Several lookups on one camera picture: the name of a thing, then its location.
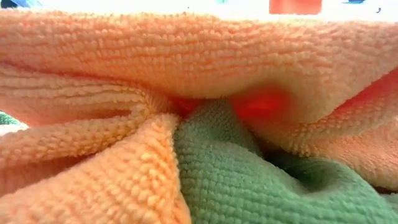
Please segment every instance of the towel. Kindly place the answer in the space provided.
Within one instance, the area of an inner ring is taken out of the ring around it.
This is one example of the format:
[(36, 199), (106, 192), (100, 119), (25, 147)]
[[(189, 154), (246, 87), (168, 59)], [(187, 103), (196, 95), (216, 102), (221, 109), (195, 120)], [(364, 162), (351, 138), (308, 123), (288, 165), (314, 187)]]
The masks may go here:
[(199, 108), (174, 139), (193, 223), (398, 222), (398, 195), (379, 195), (346, 165), (264, 155), (228, 102)]
[(5, 112), (0, 111), (0, 125), (7, 125), (7, 124), (20, 124), (18, 120), (9, 116)]
[(9, 7), (41, 7), (42, 4), (36, 0), (1, 0), (2, 8)]

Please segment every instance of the microfiber towel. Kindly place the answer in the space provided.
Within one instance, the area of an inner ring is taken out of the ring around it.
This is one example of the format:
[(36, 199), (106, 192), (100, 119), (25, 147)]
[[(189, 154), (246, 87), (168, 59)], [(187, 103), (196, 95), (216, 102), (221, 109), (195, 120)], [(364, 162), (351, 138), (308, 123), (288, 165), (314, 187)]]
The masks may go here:
[(398, 189), (398, 23), (212, 14), (1, 11), (0, 108), (29, 129), (0, 138), (0, 223), (190, 223), (172, 136), (215, 98)]
[(36, 0), (1, 0), (1, 6), (3, 8), (9, 7), (41, 7), (42, 4)]
[(20, 122), (5, 112), (0, 111), (0, 125), (5, 124), (20, 124)]
[(398, 195), (380, 196), (328, 159), (265, 155), (225, 101), (194, 112), (175, 135), (193, 223), (397, 223)]

